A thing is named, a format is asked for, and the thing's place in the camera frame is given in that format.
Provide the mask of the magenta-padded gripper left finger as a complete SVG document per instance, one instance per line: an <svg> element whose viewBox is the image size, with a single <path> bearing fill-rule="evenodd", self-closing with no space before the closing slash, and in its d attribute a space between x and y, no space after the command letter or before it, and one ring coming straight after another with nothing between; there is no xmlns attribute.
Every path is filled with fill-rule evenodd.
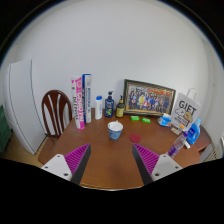
<svg viewBox="0 0 224 224"><path fill-rule="evenodd" d="M91 145L85 144L66 155L56 154L42 169L79 185L90 155Z"/></svg>

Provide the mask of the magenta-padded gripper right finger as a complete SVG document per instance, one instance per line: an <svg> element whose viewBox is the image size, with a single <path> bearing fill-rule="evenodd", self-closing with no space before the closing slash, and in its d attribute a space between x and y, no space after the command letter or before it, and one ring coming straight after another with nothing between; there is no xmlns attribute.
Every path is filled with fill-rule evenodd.
<svg viewBox="0 0 224 224"><path fill-rule="evenodd" d="M144 185L182 169L182 167L167 154L158 155L137 143L132 145L132 154L137 163Z"/></svg>

